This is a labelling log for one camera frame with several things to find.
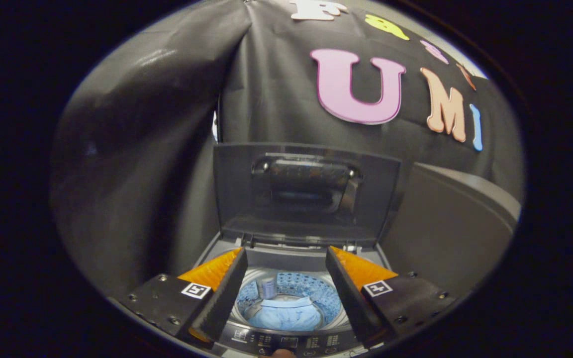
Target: top-loading washing machine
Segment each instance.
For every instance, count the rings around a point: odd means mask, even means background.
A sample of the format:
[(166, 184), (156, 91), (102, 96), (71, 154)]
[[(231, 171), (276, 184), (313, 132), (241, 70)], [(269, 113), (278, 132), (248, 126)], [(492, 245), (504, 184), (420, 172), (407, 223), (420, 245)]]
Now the top-loading washing machine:
[(194, 267), (238, 247), (248, 269), (213, 351), (363, 351), (325, 265), (332, 245), (390, 268), (377, 243), (396, 159), (301, 145), (214, 149), (221, 231)]

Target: letter u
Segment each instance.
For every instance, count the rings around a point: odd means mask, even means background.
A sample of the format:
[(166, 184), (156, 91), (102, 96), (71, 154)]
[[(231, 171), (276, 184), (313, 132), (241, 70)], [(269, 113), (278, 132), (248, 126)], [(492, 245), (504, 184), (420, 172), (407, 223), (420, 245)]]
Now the letter u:
[(401, 104), (401, 75), (405, 67), (387, 59), (373, 57), (371, 63), (382, 73), (382, 95), (375, 103), (355, 99), (351, 91), (352, 65), (359, 57), (352, 52), (322, 48), (313, 50), (318, 62), (318, 98), (332, 115), (360, 124), (383, 124), (397, 115)]

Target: washing machine lid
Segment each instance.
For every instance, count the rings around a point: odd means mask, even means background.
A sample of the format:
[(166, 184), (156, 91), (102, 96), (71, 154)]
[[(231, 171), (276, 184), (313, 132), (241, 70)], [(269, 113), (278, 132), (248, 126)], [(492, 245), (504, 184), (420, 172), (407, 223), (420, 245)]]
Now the washing machine lid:
[(328, 147), (245, 143), (214, 149), (221, 232), (314, 245), (374, 245), (400, 161)]

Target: letter m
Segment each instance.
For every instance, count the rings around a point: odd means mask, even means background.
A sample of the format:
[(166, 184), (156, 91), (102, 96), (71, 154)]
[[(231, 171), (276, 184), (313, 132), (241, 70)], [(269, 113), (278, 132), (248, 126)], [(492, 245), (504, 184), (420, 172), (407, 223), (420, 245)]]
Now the letter m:
[(428, 116), (428, 128), (435, 132), (451, 134), (455, 140), (466, 141), (466, 124), (464, 122), (464, 98), (456, 88), (450, 88), (450, 95), (439, 77), (432, 71), (421, 68), (421, 73), (428, 80), (430, 88), (430, 106), (432, 113)]

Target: blue cloth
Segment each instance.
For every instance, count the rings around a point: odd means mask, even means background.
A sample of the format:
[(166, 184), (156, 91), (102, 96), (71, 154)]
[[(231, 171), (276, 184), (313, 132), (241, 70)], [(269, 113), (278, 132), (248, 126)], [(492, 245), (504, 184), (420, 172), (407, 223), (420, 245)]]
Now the blue cloth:
[(264, 299), (262, 309), (248, 322), (252, 326), (280, 331), (312, 331), (320, 323), (318, 311), (309, 297), (297, 301)]

